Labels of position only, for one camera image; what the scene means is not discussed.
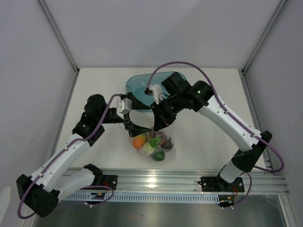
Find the orange green mango toy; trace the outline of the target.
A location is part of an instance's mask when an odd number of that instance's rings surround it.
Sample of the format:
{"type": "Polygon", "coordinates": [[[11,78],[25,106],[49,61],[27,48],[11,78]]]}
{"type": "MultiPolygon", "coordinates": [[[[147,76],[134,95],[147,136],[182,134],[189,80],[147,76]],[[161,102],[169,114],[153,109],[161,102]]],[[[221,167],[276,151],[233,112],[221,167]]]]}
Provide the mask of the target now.
{"type": "Polygon", "coordinates": [[[139,135],[134,137],[133,141],[132,141],[132,146],[136,149],[136,150],[140,150],[143,145],[146,143],[147,139],[144,135],[139,135]]]}

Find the white radish toy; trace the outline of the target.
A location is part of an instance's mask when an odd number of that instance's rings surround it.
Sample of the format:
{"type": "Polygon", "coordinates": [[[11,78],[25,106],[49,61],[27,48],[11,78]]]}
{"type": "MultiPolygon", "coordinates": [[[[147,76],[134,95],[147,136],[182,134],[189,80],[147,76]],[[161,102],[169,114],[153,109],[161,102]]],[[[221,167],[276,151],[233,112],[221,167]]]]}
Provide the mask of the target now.
{"type": "Polygon", "coordinates": [[[150,143],[145,143],[141,148],[141,154],[143,156],[150,156],[155,151],[155,147],[152,147],[150,143]]]}

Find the dark brown mangosteen toy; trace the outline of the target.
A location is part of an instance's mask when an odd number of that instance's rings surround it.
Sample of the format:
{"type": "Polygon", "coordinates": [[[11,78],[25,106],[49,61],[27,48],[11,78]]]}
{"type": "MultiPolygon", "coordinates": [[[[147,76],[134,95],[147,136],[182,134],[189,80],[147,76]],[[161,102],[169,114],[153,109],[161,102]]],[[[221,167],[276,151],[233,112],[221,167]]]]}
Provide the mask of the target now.
{"type": "Polygon", "coordinates": [[[167,140],[165,140],[162,144],[161,144],[161,148],[164,151],[171,151],[174,148],[174,144],[171,140],[171,138],[168,138],[167,140]]]}

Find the clear zip top bag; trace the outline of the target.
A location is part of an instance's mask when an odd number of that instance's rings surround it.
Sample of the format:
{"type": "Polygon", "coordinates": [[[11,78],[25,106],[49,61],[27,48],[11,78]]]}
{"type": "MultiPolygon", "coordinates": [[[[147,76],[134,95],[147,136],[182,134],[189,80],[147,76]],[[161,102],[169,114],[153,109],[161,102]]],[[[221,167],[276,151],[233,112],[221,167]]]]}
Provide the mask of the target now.
{"type": "Polygon", "coordinates": [[[130,144],[142,158],[154,162],[171,162],[176,157],[173,138],[165,131],[144,132],[135,137],[130,137],[130,144]]]}

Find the green lime toy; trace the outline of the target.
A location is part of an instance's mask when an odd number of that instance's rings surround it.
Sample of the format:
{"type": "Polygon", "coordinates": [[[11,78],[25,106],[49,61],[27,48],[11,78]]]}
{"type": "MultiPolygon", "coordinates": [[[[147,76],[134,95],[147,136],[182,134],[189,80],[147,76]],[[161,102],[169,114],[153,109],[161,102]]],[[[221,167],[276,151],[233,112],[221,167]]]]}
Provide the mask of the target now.
{"type": "Polygon", "coordinates": [[[154,161],[163,161],[165,159],[165,152],[164,151],[157,151],[157,152],[154,152],[153,154],[151,154],[151,158],[154,160],[154,161]]]}

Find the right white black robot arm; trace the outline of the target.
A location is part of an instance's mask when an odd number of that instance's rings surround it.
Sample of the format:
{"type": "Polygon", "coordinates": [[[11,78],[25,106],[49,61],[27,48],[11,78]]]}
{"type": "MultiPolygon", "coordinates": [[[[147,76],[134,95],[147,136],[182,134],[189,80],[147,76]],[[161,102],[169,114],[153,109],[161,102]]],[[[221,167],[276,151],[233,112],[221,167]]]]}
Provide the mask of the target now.
{"type": "Polygon", "coordinates": [[[269,131],[261,132],[238,119],[228,106],[220,103],[220,98],[214,95],[211,86],[204,81],[200,80],[193,86],[186,80],[162,82],[161,85],[149,86],[149,91],[155,99],[151,105],[155,131],[170,126],[180,111],[191,109],[212,121],[237,145],[238,151],[216,179],[216,185],[222,191],[231,188],[241,173],[250,172],[255,167],[272,139],[269,131]]]}

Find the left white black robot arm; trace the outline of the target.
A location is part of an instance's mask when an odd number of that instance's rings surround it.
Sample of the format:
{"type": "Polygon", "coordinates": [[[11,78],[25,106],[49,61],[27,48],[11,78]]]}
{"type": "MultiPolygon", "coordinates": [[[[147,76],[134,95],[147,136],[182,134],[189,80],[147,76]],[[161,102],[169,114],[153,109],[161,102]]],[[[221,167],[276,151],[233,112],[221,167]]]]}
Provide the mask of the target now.
{"type": "Polygon", "coordinates": [[[148,128],[134,124],[129,113],[132,110],[150,110],[150,107],[139,101],[131,92],[118,94],[117,97],[120,99],[116,107],[111,107],[111,103],[106,102],[102,95],[91,95],[84,106],[80,121],[63,147],[30,176],[21,175],[17,179],[20,219],[30,218],[21,214],[23,204],[27,205],[34,215],[43,218],[52,213],[62,199],[77,190],[114,190],[105,183],[103,171],[93,164],[85,165],[79,172],[66,179],[62,179],[62,175],[79,156],[97,142],[105,131],[104,123],[122,123],[130,137],[149,131],[148,128]]]}

